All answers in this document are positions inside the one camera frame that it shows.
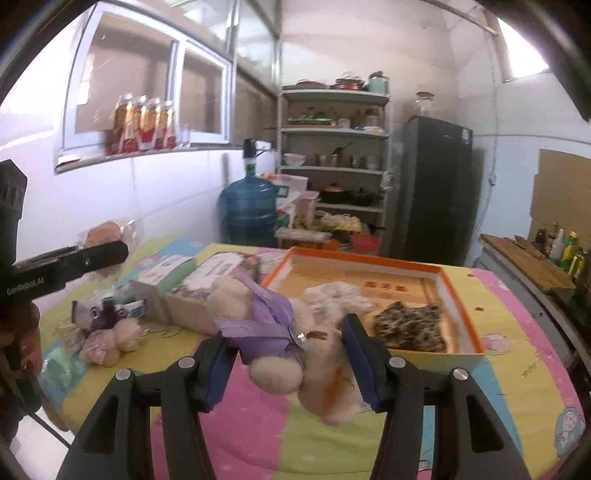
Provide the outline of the small pink plush toy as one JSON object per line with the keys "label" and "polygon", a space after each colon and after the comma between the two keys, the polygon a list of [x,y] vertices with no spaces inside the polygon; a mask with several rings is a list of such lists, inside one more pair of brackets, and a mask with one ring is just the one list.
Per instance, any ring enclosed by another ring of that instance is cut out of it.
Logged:
{"label": "small pink plush toy", "polygon": [[124,318],[112,328],[91,332],[79,359],[89,365],[113,367],[122,354],[136,351],[146,334],[147,329],[136,318]]}

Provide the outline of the bread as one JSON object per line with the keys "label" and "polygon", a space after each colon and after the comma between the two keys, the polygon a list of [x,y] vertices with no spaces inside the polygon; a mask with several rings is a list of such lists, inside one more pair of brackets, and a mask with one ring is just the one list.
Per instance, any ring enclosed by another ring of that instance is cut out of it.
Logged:
{"label": "bread", "polygon": [[142,237],[142,221],[122,217],[82,231],[77,236],[77,244],[88,248],[120,240],[127,246],[128,253],[132,254],[141,244]]}

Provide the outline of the leopard print scrunchie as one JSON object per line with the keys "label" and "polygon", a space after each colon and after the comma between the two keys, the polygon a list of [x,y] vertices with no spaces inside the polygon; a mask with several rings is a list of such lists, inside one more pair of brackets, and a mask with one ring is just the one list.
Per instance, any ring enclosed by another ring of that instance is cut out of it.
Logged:
{"label": "leopard print scrunchie", "polygon": [[397,301],[374,317],[373,332],[389,349],[443,353],[447,346],[440,328],[441,315],[435,303],[409,307]]}

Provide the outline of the white floral scrunchie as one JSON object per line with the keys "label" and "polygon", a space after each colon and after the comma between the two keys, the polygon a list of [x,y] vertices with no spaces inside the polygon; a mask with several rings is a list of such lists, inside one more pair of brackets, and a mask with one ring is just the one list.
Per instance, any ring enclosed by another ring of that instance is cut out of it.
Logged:
{"label": "white floral scrunchie", "polygon": [[305,289],[303,299],[315,323],[337,329],[346,315],[355,314],[362,318],[376,307],[359,287],[342,281]]}

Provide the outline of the green white tissue box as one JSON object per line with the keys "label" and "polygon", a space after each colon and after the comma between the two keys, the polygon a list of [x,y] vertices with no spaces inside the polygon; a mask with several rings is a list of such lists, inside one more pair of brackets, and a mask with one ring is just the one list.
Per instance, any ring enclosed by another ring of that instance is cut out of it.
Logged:
{"label": "green white tissue box", "polygon": [[164,297],[195,268],[194,256],[165,255],[134,273],[129,284],[135,298],[146,301],[146,314],[152,320],[170,324]]}

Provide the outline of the colourful cartoon quilt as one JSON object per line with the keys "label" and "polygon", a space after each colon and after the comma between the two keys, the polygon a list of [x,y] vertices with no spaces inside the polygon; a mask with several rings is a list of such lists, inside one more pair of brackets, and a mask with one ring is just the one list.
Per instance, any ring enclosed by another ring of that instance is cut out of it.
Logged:
{"label": "colourful cartoon quilt", "polygon": [[[134,274],[167,254],[195,253],[200,265],[225,251],[259,255],[263,270],[269,272],[287,253],[225,244],[193,246],[182,239],[150,240],[129,258],[123,275]],[[550,479],[586,427],[567,369],[539,325],[494,273],[439,266],[457,288],[484,347],[484,359],[472,376],[509,431],[532,478]],[[70,324],[72,302],[89,300],[101,288],[100,282],[89,280],[42,316],[43,358],[62,345],[58,327]],[[171,334],[164,330],[148,333],[139,349],[124,354],[115,367],[76,372],[69,386],[42,379],[46,395],[68,429],[78,431],[117,368],[142,374],[160,371],[193,353],[201,341],[190,330]],[[304,412],[296,396],[259,392],[239,363],[232,370],[223,400],[201,420],[218,479],[370,478],[385,415],[359,413],[349,426],[322,425]]]}

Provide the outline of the orange shallow cardboard box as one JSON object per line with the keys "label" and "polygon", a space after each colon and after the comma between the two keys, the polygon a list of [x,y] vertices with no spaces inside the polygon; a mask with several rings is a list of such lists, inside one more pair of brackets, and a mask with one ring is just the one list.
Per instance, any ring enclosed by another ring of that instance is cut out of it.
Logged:
{"label": "orange shallow cardboard box", "polygon": [[439,265],[294,247],[287,250],[262,285],[283,296],[301,299],[305,289],[335,281],[358,287],[363,297],[373,302],[374,309],[361,317],[369,335],[374,334],[377,313],[397,301],[408,307],[439,305],[445,353],[392,351],[415,366],[442,373],[455,367],[471,372],[484,359],[484,347],[468,310],[450,276]]}

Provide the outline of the floral tissue box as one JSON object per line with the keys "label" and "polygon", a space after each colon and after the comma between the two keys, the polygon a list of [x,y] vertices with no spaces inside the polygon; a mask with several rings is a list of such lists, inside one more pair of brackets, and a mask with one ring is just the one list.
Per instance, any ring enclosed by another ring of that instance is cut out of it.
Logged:
{"label": "floral tissue box", "polygon": [[199,334],[214,335],[215,318],[252,319],[252,291],[242,283],[259,283],[264,272],[256,254],[215,253],[164,295],[171,323]]}

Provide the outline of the wooden cutting board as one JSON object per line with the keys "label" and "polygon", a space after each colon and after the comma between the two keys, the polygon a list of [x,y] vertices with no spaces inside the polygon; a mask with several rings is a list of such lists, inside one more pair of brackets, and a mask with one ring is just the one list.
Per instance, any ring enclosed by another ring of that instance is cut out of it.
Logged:
{"label": "wooden cutting board", "polygon": [[480,241],[483,247],[491,247],[494,253],[500,254],[543,293],[553,289],[575,289],[565,272],[523,238],[515,240],[482,234]]}

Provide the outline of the red drink bottle pack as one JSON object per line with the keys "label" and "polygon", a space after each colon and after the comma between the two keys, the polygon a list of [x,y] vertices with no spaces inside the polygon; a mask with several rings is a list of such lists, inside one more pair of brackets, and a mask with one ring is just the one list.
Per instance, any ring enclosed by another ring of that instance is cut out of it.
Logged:
{"label": "red drink bottle pack", "polygon": [[175,149],[173,102],[146,95],[121,95],[115,106],[109,142],[111,155]]}

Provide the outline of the green yellow bottle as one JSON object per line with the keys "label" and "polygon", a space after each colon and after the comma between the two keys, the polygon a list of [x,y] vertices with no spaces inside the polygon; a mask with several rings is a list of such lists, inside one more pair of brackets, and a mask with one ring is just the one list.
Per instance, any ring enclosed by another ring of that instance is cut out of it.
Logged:
{"label": "green yellow bottle", "polygon": [[565,242],[565,246],[560,258],[559,267],[564,272],[570,270],[573,258],[578,249],[578,234],[575,231],[571,231]]}

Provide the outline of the black refrigerator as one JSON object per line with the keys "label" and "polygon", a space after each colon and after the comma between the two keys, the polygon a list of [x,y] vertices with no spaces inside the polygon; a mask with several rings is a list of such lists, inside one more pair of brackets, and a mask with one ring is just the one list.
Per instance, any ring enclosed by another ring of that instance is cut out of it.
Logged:
{"label": "black refrigerator", "polygon": [[469,128],[424,116],[406,123],[394,258],[464,262],[474,210],[472,146]]}

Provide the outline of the red plastic basket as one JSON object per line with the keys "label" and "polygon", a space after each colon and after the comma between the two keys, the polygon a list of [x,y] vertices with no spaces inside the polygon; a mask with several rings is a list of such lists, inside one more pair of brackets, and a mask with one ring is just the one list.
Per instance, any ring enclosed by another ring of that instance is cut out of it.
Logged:
{"label": "red plastic basket", "polygon": [[379,251],[381,240],[379,237],[371,234],[356,233],[349,236],[349,241],[353,249],[361,254],[374,255]]}

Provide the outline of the blue water jug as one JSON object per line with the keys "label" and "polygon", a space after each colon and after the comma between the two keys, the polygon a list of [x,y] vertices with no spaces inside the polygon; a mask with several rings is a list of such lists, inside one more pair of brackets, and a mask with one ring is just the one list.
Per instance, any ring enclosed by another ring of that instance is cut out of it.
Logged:
{"label": "blue water jug", "polygon": [[221,241],[226,244],[276,248],[276,198],[279,188],[256,176],[256,140],[243,141],[245,177],[225,187],[218,199]]}

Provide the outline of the glass jar on fridge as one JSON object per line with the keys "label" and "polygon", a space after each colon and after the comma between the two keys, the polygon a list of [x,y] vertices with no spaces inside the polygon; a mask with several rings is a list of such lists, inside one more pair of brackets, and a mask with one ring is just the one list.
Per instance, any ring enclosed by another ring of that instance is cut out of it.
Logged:
{"label": "glass jar on fridge", "polygon": [[433,117],[433,101],[435,95],[428,91],[419,91],[416,93],[415,110],[417,116]]}

